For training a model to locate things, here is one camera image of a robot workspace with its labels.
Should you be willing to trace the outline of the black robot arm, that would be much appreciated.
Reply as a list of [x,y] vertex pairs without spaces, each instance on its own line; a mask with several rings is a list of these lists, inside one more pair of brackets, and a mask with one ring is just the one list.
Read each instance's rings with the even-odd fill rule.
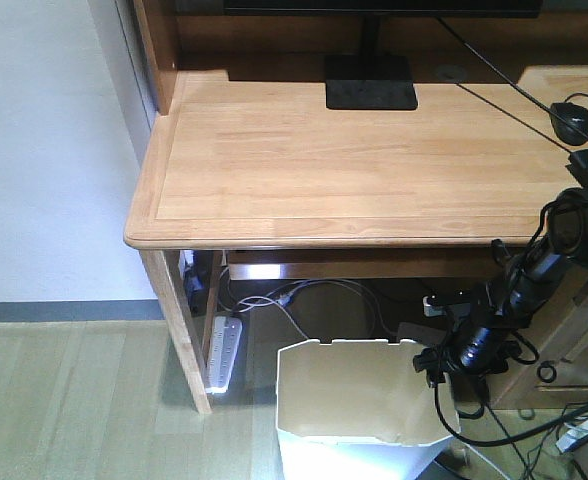
[[567,189],[543,207],[537,231],[501,273],[457,297],[428,298],[428,307],[452,326],[437,345],[413,359],[434,388],[449,373],[471,376],[504,373],[508,362],[523,363],[527,342],[519,330],[560,286],[572,266],[588,270],[588,191]]

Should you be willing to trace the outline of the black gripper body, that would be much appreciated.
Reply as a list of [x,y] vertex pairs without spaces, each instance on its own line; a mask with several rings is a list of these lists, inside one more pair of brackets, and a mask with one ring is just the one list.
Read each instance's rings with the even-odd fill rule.
[[539,310],[538,288],[509,293],[497,282],[486,282],[439,296],[465,297],[469,304],[459,315],[443,316],[449,325],[442,339],[413,358],[414,369],[426,373],[430,387],[450,373],[483,377],[506,372],[510,359],[522,365],[539,360],[537,349],[519,334]]

